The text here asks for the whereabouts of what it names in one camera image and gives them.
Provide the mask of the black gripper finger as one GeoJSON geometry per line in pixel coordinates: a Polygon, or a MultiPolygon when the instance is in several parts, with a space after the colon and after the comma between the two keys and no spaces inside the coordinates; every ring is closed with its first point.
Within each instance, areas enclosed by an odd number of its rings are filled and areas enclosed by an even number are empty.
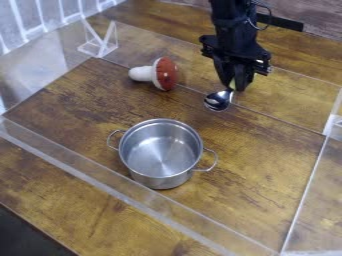
{"type": "Polygon", "coordinates": [[[235,90],[245,91],[254,80],[254,68],[247,64],[234,65],[235,90]]]}
{"type": "Polygon", "coordinates": [[[233,87],[234,80],[234,63],[230,60],[214,57],[214,67],[218,73],[222,84],[227,87],[233,87]]]}

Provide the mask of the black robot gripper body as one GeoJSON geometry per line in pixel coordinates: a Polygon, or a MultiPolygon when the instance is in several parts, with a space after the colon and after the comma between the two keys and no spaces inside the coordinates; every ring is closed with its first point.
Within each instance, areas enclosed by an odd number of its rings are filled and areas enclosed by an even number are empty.
{"type": "Polygon", "coordinates": [[[218,56],[235,63],[266,60],[270,73],[271,54],[257,42],[259,28],[255,25],[255,19],[247,16],[234,19],[214,18],[213,24],[217,34],[199,37],[203,44],[202,55],[213,60],[218,56]]]}

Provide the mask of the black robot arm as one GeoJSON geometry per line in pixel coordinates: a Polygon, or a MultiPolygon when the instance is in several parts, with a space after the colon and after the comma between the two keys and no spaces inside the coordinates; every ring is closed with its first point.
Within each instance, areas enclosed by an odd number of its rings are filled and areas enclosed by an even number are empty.
{"type": "Polygon", "coordinates": [[[271,53],[257,42],[257,0],[209,0],[214,35],[202,35],[202,55],[214,61],[222,84],[245,91],[257,73],[269,75],[271,53]]]}

